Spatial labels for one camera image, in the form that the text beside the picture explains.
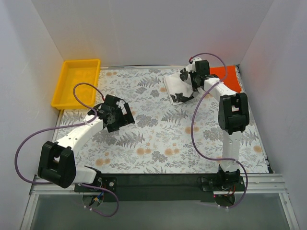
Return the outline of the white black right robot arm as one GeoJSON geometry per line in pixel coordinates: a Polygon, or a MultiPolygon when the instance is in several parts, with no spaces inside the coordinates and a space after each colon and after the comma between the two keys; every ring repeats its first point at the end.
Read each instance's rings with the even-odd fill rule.
{"type": "Polygon", "coordinates": [[[218,124],[223,132],[223,152],[221,159],[206,157],[219,161],[218,172],[210,179],[204,178],[205,188],[228,190],[235,187],[240,180],[239,149],[246,126],[249,124],[248,97],[228,88],[216,75],[210,74],[207,60],[191,58],[189,65],[180,71],[181,80],[191,80],[193,90],[202,88],[219,101],[218,124]]]}

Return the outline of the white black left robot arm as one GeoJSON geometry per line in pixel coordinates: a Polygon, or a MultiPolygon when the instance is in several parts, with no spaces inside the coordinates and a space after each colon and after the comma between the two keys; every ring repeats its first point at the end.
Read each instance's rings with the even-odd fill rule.
{"type": "Polygon", "coordinates": [[[55,142],[47,141],[41,150],[38,177],[62,188],[71,184],[83,183],[90,191],[96,192],[102,186],[97,177],[98,170],[82,166],[77,167],[75,154],[98,132],[118,131],[120,127],[134,124],[134,118],[127,102],[122,109],[118,97],[107,95],[103,103],[90,110],[83,123],[55,142]]]}

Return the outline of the white t-shirt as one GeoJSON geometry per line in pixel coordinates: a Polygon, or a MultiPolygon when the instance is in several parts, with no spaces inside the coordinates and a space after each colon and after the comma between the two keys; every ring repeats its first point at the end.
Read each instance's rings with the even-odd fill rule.
{"type": "Polygon", "coordinates": [[[173,106],[185,103],[199,95],[199,92],[194,91],[192,88],[189,74],[187,74],[187,79],[184,81],[180,78],[179,72],[164,76],[164,84],[173,106]]]}

